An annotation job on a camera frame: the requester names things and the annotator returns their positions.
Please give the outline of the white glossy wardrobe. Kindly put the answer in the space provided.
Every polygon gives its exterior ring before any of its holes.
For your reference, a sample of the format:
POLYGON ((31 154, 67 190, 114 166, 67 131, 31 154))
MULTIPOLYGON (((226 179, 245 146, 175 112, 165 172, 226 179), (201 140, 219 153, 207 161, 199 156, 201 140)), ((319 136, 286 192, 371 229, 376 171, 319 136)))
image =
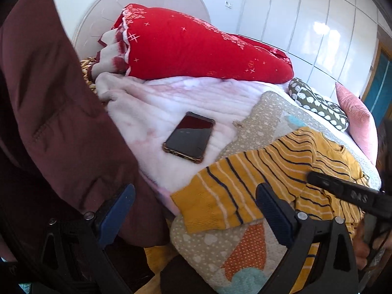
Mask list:
POLYGON ((245 0, 237 31, 285 51, 294 75, 332 98, 336 82, 363 95, 380 28, 391 30, 373 0, 245 0))

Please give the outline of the pink cushion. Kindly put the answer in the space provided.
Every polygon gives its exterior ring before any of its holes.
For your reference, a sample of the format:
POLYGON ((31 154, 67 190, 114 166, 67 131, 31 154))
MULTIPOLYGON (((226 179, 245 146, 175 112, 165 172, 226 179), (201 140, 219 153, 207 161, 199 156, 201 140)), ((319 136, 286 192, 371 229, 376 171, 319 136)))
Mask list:
POLYGON ((375 165, 378 154, 378 136, 373 115, 361 99, 339 82, 336 82, 336 96, 340 108, 348 117, 350 136, 364 155, 375 165))

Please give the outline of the red folded quilt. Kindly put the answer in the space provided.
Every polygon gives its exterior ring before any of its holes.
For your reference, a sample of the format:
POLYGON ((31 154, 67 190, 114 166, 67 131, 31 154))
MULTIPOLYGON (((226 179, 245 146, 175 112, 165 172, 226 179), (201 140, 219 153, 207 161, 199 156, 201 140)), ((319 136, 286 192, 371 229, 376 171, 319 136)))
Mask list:
POLYGON ((100 44, 92 79, 110 72, 142 80, 190 76, 283 84, 294 76, 284 52, 160 7, 126 5, 100 44))

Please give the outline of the round beige headboard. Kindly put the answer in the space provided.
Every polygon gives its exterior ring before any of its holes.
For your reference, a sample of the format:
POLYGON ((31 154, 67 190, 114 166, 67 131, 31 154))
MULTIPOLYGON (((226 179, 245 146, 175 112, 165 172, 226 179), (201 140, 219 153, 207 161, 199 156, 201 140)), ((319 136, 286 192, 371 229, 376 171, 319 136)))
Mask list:
POLYGON ((79 59, 95 56, 102 49, 99 38, 112 28, 122 9, 130 3, 171 9, 211 22, 203 0, 96 0, 73 36, 73 46, 79 59))

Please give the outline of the green sheep pattern pillow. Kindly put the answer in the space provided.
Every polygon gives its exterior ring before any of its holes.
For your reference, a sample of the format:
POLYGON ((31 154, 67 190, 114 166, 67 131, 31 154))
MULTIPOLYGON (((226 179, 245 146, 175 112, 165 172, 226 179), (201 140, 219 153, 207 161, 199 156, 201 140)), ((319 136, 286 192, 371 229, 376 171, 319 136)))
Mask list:
POLYGON ((348 117, 338 104, 325 100, 301 79, 293 78, 289 82, 288 94, 299 107, 324 118, 337 130, 344 132, 349 127, 348 117))

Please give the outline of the maroon jacket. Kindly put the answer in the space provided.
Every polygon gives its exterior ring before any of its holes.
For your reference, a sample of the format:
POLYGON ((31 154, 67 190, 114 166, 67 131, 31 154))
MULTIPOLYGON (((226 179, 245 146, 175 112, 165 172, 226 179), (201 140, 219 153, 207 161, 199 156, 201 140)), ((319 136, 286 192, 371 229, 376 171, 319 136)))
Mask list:
POLYGON ((1 152, 15 185, 51 188, 80 213, 97 211, 122 186, 135 201, 120 229, 131 245, 165 245, 162 207, 137 160, 82 77, 76 52, 53 0, 1 0, 1 152))

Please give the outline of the pink white fleece blanket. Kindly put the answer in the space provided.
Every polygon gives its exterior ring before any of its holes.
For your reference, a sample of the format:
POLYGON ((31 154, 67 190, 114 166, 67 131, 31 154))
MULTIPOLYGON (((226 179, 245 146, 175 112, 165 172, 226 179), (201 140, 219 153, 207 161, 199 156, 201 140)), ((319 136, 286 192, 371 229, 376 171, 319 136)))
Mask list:
POLYGON ((185 76, 145 81, 104 72, 96 79, 96 91, 137 158, 142 177, 163 205, 178 215, 171 194, 215 162, 236 138, 235 123, 250 115, 264 92, 277 92, 286 98, 288 85, 185 76), (162 149, 163 142, 188 111, 215 120, 200 164, 162 149))

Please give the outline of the black smartphone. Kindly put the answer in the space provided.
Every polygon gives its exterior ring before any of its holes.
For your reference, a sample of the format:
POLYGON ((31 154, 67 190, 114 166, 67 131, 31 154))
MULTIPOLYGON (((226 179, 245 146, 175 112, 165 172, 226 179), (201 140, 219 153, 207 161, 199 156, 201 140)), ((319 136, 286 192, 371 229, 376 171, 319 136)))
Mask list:
POLYGON ((193 163, 201 163, 214 126, 214 119, 188 111, 163 143, 162 149, 193 163))

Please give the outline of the wooden door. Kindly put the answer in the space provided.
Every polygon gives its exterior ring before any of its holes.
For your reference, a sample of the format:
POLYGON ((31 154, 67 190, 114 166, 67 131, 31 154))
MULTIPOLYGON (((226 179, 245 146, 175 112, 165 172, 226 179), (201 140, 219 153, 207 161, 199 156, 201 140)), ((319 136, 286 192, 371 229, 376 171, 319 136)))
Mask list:
POLYGON ((391 106, 391 56, 383 49, 380 50, 373 79, 363 102, 371 112, 376 127, 379 127, 391 106))

